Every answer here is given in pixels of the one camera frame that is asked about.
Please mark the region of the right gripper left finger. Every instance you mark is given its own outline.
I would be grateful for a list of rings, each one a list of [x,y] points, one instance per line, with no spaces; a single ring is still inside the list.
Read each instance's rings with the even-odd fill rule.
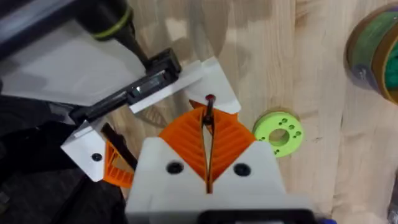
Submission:
[[[208,163],[203,140],[204,108],[191,110],[144,140],[128,205],[151,205],[162,197],[206,193]]]

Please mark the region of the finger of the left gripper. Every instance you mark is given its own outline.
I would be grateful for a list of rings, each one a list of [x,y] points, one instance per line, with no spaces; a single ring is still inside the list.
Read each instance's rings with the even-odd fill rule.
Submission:
[[[241,110],[241,105],[217,58],[212,57],[202,62],[199,72],[203,76],[185,89],[189,100],[206,105],[206,96],[213,95],[215,109],[228,114],[236,114]]]

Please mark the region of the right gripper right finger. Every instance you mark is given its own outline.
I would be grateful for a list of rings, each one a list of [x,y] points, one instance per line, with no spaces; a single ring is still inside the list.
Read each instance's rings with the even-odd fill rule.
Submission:
[[[213,112],[210,201],[275,200],[286,191],[271,145],[257,140],[237,117]]]

